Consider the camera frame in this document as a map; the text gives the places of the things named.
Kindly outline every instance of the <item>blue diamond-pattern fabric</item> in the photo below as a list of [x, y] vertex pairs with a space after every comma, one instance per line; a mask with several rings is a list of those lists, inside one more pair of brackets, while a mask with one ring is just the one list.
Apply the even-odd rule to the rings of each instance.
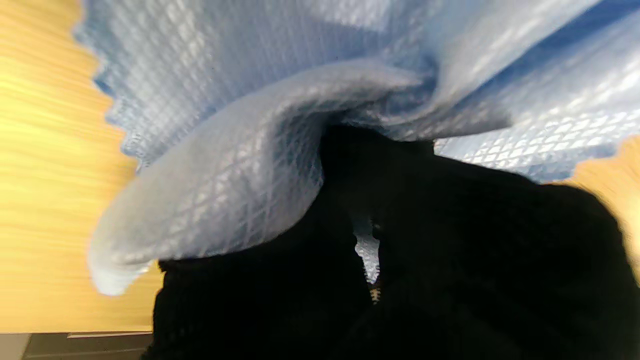
[[539, 181], [640, 132], [640, 0], [85, 0], [76, 38], [139, 163], [90, 244], [110, 295], [292, 226], [334, 122]]

